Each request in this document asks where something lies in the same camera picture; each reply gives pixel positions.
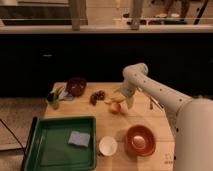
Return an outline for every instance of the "orange bowl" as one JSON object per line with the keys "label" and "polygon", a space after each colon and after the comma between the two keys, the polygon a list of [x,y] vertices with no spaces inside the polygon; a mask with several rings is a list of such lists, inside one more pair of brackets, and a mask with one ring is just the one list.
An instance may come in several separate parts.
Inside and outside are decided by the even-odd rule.
{"label": "orange bowl", "polygon": [[128,129],[125,136],[127,153],[135,156],[150,156],[155,148],[155,138],[150,129],[143,125],[135,125]]}

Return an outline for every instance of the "bowl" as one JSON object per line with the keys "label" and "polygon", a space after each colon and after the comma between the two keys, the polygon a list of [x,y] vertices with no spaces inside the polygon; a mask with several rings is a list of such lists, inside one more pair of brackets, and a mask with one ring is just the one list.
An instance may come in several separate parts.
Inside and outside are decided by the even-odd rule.
{"label": "bowl", "polygon": [[99,151],[103,156],[112,156],[116,153],[118,143],[115,138],[111,136],[105,136],[99,143]]}
{"label": "bowl", "polygon": [[87,82],[84,78],[74,77],[68,80],[66,91],[73,96],[81,96],[84,93]]}
{"label": "bowl", "polygon": [[125,135],[125,150],[134,156],[150,156],[156,148],[152,131],[143,125],[130,127]]}

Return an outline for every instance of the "wooden table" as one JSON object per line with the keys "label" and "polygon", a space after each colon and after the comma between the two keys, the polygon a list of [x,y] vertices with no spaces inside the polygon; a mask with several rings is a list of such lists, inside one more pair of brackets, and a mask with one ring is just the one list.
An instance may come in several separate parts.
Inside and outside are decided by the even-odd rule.
{"label": "wooden table", "polygon": [[[157,106],[150,109],[150,99],[143,93],[136,92],[134,106],[127,110],[127,115],[114,115],[108,111],[109,106],[98,101],[96,106],[89,103],[90,95],[98,90],[107,94],[119,88],[121,83],[88,83],[85,93],[73,101],[61,101],[60,107],[53,110],[47,107],[44,118],[88,116],[96,117],[97,144],[103,136],[113,136],[118,142],[117,153],[112,157],[97,155],[97,171],[172,171],[174,138],[171,133],[164,110]],[[53,89],[65,86],[56,83]],[[130,158],[124,151],[123,137],[127,129],[135,124],[143,124],[150,128],[156,138],[156,150],[149,157]]]}

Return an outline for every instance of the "grapes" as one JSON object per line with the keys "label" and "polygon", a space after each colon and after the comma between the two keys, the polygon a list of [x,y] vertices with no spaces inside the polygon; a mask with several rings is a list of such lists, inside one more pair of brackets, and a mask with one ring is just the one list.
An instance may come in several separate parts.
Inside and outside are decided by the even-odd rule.
{"label": "grapes", "polygon": [[95,106],[97,103],[97,100],[104,100],[106,96],[106,93],[103,90],[99,90],[97,92],[92,93],[90,96],[90,103]]}

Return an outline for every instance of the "floor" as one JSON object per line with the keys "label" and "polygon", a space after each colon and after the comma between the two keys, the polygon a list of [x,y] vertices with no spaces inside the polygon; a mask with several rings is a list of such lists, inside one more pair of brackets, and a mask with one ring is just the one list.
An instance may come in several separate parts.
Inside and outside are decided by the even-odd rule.
{"label": "floor", "polygon": [[[0,98],[0,118],[25,146],[32,118],[42,117],[46,102],[43,98]],[[19,144],[0,123],[0,170],[19,171],[23,153]]]}

